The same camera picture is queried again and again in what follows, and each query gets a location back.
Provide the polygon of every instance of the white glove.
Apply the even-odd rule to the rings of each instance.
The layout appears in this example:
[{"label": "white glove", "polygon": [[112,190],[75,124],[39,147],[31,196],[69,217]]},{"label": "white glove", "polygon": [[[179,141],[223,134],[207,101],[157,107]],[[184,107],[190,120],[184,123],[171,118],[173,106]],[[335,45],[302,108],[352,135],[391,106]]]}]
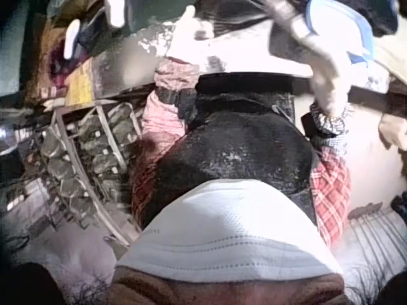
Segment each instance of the white glove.
[{"label": "white glove", "polygon": [[184,15],[176,23],[167,57],[199,64],[207,53],[210,38],[214,37],[213,26],[195,18],[195,7],[186,7]]},{"label": "white glove", "polygon": [[318,50],[309,53],[306,62],[313,76],[311,87],[321,110],[328,116],[340,117],[348,101],[351,87],[351,62],[345,49],[335,46],[323,37],[311,34],[305,38],[307,44]]}]

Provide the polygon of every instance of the hand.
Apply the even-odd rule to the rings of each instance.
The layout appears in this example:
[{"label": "hand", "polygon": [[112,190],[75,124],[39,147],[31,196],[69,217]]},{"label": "hand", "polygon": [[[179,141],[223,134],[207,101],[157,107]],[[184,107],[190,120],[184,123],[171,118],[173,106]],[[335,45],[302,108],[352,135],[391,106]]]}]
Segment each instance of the hand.
[{"label": "hand", "polygon": [[309,53],[306,63],[311,66],[311,87],[321,110],[328,116],[340,117],[348,101],[350,59],[345,49],[323,37],[311,34],[305,38],[317,54]]},{"label": "hand", "polygon": [[176,23],[167,57],[199,64],[209,47],[208,39],[213,37],[212,24],[196,19],[195,7],[187,6],[184,15]]}]

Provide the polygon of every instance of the blue and white object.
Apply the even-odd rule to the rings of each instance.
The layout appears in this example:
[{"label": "blue and white object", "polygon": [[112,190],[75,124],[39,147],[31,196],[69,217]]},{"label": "blue and white object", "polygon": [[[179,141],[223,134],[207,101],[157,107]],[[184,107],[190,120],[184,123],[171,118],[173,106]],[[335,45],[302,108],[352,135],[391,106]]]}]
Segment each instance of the blue and white object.
[{"label": "blue and white object", "polygon": [[344,46],[353,64],[373,60],[373,32],[358,12],[334,0],[311,0],[307,6],[308,27],[320,36]]}]

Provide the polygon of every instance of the person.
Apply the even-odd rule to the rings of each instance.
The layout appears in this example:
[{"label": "person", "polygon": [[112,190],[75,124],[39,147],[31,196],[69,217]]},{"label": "person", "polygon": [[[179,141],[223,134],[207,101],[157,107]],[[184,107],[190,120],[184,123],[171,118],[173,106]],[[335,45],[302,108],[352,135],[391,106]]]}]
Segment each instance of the person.
[{"label": "person", "polygon": [[348,304],[329,250],[350,198],[346,76],[327,78],[314,58],[308,141],[293,124],[290,77],[199,80],[212,34],[194,16],[189,6],[177,23],[144,110],[131,173],[143,231],[117,263],[109,302]]}]

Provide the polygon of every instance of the white face mask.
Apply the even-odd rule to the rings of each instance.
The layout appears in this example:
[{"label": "white face mask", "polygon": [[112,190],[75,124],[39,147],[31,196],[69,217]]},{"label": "white face mask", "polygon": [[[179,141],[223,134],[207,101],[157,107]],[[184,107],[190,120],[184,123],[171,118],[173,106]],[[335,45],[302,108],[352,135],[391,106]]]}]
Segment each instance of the white face mask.
[{"label": "white face mask", "polygon": [[158,214],[118,263],[192,283],[342,273],[311,220],[256,180],[215,180]]}]

